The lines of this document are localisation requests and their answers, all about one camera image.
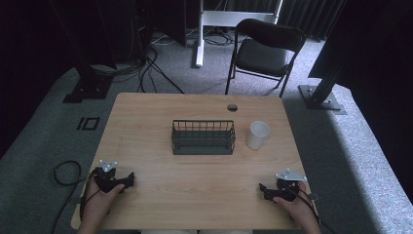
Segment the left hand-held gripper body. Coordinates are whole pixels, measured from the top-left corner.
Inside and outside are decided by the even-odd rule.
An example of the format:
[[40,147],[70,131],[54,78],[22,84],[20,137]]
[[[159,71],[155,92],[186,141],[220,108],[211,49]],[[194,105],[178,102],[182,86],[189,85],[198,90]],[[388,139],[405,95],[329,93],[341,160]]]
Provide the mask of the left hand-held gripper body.
[[94,181],[98,188],[104,193],[110,192],[119,184],[124,185],[121,192],[130,187],[130,179],[128,177],[120,179],[115,177],[117,165],[117,162],[106,162],[104,160],[100,160],[99,167],[96,167],[93,170]]

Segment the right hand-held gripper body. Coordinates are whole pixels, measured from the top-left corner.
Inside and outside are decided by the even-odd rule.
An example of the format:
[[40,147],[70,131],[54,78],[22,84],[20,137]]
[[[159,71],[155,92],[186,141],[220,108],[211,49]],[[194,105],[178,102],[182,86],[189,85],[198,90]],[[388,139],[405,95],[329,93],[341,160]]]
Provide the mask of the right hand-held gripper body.
[[305,175],[300,175],[290,168],[282,173],[277,173],[276,179],[276,186],[281,193],[281,197],[288,202],[294,201],[297,197],[300,191],[298,182],[308,180]]

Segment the white cup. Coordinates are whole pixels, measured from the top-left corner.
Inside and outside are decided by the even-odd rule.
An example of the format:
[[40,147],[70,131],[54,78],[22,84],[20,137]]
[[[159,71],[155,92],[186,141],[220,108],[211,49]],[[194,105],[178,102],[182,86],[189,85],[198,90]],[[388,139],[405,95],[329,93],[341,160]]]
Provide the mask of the white cup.
[[269,126],[263,121],[254,121],[249,126],[246,145],[253,150],[260,149],[270,133]]

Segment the black wire basket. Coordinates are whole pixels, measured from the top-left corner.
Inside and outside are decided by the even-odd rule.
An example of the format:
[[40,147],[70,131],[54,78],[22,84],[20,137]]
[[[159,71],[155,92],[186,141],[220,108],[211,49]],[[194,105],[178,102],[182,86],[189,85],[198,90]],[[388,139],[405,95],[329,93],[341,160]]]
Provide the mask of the black wire basket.
[[231,155],[236,133],[233,120],[173,120],[174,155]]

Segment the person's left hand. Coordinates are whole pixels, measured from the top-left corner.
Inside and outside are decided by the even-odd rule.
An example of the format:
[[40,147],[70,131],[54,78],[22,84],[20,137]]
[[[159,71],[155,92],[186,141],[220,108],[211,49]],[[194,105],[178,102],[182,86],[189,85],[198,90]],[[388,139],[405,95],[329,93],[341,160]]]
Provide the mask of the person's left hand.
[[124,187],[124,184],[119,184],[105,193],[99,189],[92,178],[86,193],[86,205],[83,210],[82,223],[99,225]]

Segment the person's right hand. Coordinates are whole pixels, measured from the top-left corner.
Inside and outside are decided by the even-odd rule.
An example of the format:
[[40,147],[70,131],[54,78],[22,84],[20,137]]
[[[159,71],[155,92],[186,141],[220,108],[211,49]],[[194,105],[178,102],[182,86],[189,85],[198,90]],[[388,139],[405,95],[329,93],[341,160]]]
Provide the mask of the person's right hand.
[[273,201],[284,208],[295,222],[305,219],[317,221],[312,209],[308,206],[309,199],[305,197],[306,185],[302,181],[298,184],[300,191],[294,201],[288,202],[281,197],[275,197]]

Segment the black metal stand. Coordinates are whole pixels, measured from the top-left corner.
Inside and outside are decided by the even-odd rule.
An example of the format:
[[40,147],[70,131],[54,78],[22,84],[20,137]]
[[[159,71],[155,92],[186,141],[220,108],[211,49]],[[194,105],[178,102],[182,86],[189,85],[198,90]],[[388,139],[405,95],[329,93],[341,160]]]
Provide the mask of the black metal stand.
[[48,2],[64,33],[67,53],[79,74],[79,80],[75,88],[65,96],[63,102],[81,103],[84,99],[106,99],[114,76],[101,75],[95,72],[87,62],[75,29],[72,27],[69,16],[63,11],[60,0],[48,0]]
[[345,20],[346,5],[348,0],[341,0],[335,20],[311,71],[310,78],[320,78],[316,86],[300,85],[298,87],[302,99],[308,109],[332,110],[344,113],[344,107],[338,103],[332,94],[334,85],[340,78],[341,66],[346,56],[347,49],[342,46],[346,41]]

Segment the black folding chair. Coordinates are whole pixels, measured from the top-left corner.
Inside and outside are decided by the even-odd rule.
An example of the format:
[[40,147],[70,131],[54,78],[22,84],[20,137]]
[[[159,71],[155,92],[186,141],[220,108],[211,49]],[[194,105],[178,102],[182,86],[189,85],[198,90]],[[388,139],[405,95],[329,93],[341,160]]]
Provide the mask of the black folding chair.
[[281,98],[305,42],[306,35],[299,28],[243,19],[235,30],[225,94],[229,93],[230,82],[239,72],[277,81],[276,89],[282,85]]

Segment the dark curtain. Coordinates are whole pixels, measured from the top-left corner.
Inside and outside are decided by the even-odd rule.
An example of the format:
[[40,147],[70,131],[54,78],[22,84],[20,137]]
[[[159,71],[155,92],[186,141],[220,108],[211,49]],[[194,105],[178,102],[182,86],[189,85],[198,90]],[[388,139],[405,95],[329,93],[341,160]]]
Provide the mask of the dark curtain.
[[347,0],[282,0],[278,24],[299,28],[307,37],[325,40]]

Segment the white desk frame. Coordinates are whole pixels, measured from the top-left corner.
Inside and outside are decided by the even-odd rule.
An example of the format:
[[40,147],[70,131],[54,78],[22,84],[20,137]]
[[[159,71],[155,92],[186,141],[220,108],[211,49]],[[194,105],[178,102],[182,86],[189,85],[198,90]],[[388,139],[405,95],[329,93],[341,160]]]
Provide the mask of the white desk frame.
[[208,11],[204,9],[204,0],[199,0],[199,3],[199,32],[195,64],[197,67],[202,67],[204,64],[205,51],[205,26],[235,27],[239,22],[245,19],[262,20],[277,24],[280,17],[283,0],[277,0],[275,10],[272,13]]

